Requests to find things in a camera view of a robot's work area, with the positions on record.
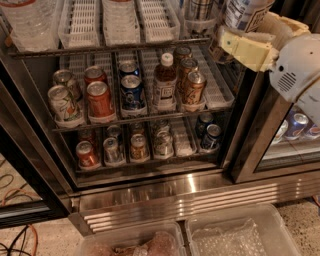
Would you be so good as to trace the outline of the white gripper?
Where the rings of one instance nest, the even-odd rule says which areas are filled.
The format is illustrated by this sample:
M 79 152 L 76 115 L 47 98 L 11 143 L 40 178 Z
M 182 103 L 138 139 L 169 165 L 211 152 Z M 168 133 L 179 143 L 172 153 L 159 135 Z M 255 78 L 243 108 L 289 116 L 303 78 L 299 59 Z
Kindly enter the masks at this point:
M 273 12 L 265 15 L 258 31 L 262 33 L 221 26 L 218 45 L 252 71 L 271 69 L 271 86 L 286 101 L 296 102 L 319 77 L 320 34 L 310 34 L 306 24 Z

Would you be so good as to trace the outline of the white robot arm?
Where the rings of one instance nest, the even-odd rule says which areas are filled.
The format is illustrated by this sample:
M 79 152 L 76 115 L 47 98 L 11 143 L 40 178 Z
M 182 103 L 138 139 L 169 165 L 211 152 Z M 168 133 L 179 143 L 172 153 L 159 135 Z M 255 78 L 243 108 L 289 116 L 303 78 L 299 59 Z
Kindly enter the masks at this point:
M 271 86 L 320 125 L 320 35 L 269 12 L 256 32 L 221 26 L 218 45 L 247 68 L 268 72 Z

